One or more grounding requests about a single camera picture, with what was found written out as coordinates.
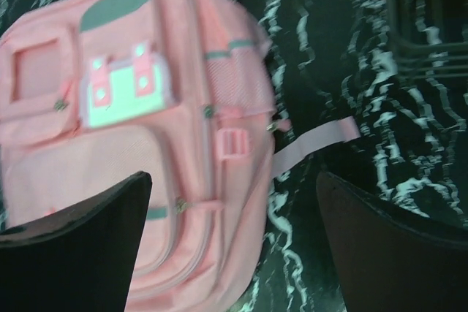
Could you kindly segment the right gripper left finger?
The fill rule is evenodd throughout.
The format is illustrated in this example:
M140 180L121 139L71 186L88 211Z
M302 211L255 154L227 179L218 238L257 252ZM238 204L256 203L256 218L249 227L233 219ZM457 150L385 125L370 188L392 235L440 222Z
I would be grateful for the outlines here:
M137 172L1 233L2 311L123 311L151 193Z

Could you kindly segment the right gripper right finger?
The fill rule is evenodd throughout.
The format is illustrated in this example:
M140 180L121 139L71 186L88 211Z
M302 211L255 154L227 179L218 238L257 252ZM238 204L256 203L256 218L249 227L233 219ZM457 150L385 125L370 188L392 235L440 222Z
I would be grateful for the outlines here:
M331 172L317 198L348 311L466 311L467 231Z

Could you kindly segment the pink student backpack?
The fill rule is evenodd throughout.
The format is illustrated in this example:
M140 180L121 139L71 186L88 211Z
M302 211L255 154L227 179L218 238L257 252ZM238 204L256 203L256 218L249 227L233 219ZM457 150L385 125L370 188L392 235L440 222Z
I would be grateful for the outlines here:
M351 117L275 151L271 41L234 0L62 0L1 38L7 226L134 172L153 187L128 311L226 311L259 260L268 188L359 137Z

